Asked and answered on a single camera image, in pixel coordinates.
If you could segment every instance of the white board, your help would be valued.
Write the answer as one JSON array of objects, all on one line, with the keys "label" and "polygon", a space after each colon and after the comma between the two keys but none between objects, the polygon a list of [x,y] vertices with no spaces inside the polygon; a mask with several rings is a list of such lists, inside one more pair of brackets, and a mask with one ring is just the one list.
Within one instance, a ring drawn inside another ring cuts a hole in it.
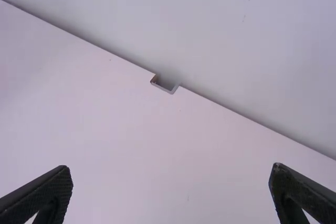
[{"label": "white board", "polygon": [[70,167],[65,223],[279,223],[281,162],[336,190],[336,162],[0,2],[0,197]]}]

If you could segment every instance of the white surface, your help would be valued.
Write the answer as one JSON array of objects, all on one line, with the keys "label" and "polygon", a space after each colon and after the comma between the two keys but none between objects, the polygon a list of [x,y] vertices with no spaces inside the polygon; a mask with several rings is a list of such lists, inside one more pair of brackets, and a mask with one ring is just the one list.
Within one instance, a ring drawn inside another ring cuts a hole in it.
[{"label": "white surface", "polygon": [[334,0],[7,1],[336,158]]},{"label": "white surface", "polygon": [[282,162],[336,190],[336,162],[0,2],[0,197],[59,164],[65,223],[278,223]]}]

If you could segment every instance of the textured rubber grip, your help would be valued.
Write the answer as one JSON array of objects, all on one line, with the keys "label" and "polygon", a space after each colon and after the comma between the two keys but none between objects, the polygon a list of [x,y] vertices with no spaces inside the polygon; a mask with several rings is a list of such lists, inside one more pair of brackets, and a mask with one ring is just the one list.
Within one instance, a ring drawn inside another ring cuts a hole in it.
[{"label": "textured rubber grip", "polygon": [[72,194],[70,169],[61,165],[0,198],[0,224],[62,224]]}]

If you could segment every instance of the white wall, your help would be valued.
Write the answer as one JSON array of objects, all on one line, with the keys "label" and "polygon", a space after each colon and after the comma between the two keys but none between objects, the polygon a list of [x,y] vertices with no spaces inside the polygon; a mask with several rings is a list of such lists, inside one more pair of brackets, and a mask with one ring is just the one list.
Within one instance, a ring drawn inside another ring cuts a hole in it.
[{"label": "white wall", "polygon": [[336,158],[335,0],[6,1]]}]

